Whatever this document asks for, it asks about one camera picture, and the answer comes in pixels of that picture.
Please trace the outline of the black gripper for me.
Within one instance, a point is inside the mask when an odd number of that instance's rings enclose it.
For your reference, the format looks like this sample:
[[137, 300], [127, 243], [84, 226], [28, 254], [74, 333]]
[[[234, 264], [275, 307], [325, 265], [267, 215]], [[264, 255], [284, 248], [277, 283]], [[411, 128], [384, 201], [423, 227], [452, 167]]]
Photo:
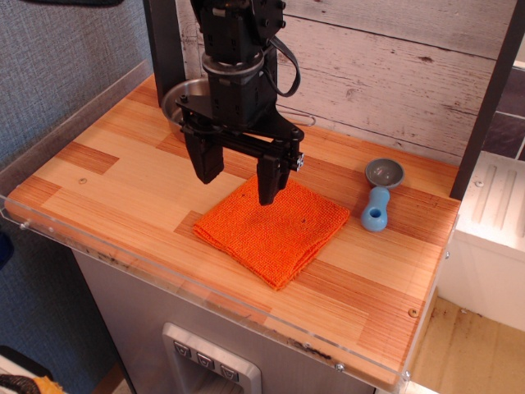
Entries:
[[256, 158], [259, 203], [270, 205], [286, 188], [290, 171], [304, 164], [304, 133], [276, 109], [277, 97], [286, 95], [278, 87], [277, 62], [209, 62], [205, 70], [209, 95], [180, 104], [194, 171], [209, 184], [225, 168], [224, 149]]

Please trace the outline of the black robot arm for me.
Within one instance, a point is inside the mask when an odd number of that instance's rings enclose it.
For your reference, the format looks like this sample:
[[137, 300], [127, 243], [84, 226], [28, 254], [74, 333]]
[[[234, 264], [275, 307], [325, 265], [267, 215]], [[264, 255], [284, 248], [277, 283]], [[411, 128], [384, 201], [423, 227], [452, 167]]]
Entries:
[[279, 97], [299, 88], [278, 86], [279, 54], [292, 64], [294, 54], [277, 37], [285, 27], [283, 1], [194, 1], [203, 34], [207, 95], [181, 95], [181, 131], [199, 180], [208, 184], [224, 169], [224, 149], [256, 158], [258, 198], [272, 204], [290, 172], [299, 170], [304, 133], [276, 109]]

